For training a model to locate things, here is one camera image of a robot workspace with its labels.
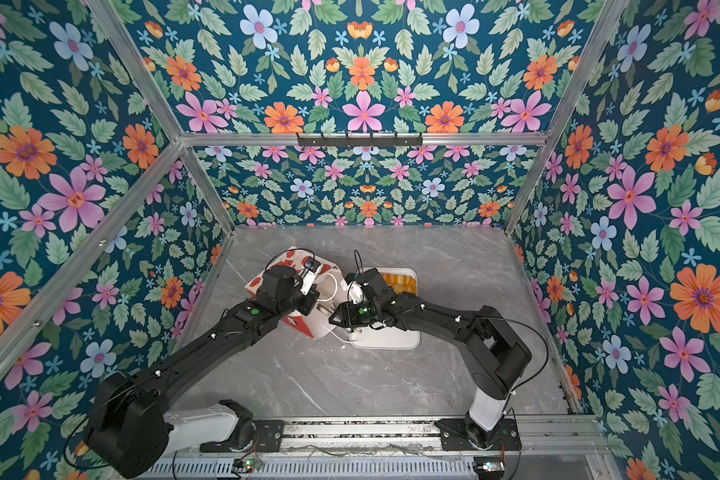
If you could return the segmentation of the metal food tongs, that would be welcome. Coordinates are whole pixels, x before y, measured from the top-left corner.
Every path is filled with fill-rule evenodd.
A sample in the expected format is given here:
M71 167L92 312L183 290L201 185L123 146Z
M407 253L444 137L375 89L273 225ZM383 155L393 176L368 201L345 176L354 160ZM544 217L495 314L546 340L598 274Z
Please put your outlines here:
M315 310L321 315L330 317L335 312L335 307L332 303L318 301L315 306Z

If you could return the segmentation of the red and white paper bag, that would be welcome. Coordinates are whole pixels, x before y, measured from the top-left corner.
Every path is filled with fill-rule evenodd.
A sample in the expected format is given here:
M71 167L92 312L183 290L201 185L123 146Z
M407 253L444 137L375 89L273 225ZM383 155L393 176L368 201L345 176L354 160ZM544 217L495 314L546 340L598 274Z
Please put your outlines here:
M269 298L293 293L300 304L282 322L317 340L335 328L329 318L348 300L349 287L337 264L309 249L291 246L271 259L245 285L245 290L251 297L259 293Z

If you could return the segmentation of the long yellow fake bread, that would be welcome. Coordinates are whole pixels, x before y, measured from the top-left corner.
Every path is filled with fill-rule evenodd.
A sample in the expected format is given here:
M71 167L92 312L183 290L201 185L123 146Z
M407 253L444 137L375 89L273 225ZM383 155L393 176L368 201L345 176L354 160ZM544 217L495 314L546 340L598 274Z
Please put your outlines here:
M395 293L418 293L417 279L408 274L403 273L381 273L385 282L394 290Z

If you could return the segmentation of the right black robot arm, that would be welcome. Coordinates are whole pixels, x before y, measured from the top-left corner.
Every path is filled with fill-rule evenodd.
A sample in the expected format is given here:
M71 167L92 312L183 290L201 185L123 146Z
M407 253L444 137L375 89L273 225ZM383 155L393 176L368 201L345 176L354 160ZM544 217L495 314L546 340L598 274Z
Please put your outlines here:
M397 293L375 268L351 282L348 299L335 308L329 323L347 330L415 331L455 346L476 385L465 419L467 430L475 437L496 429L532 360L528 346L495 308L458 310L410 292Z

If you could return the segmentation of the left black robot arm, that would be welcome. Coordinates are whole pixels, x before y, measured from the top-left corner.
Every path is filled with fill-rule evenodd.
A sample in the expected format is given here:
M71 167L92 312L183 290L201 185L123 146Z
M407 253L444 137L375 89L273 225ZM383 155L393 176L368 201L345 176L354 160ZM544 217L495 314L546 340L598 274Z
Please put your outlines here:
M164 454L220 443L244 450L254 440L251 412L232 400L194 410L172 406L231 356L252 347L293 312L308 314L319 293L321 268L310 258L302 272L275 265L257 293L224 311L217 324L166 359L132 375L113 374L97 391L84 443L126 478L149 470Z

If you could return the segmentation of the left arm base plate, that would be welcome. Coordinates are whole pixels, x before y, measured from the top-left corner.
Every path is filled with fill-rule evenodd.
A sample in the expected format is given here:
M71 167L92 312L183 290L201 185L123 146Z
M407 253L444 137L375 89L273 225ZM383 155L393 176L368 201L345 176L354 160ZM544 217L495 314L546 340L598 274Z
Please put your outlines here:
M227 440L200 445L203 453L276 453L284 438L282 420L246 420L236 427Z

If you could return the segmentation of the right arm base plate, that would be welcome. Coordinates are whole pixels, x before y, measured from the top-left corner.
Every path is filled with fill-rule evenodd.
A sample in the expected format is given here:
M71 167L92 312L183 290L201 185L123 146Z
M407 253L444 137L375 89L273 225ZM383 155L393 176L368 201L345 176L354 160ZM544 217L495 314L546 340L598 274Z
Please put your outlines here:
M520 451L522 442L517 422L503 417L492 430L480 427L469 415L442 418L434 422L445 451Z

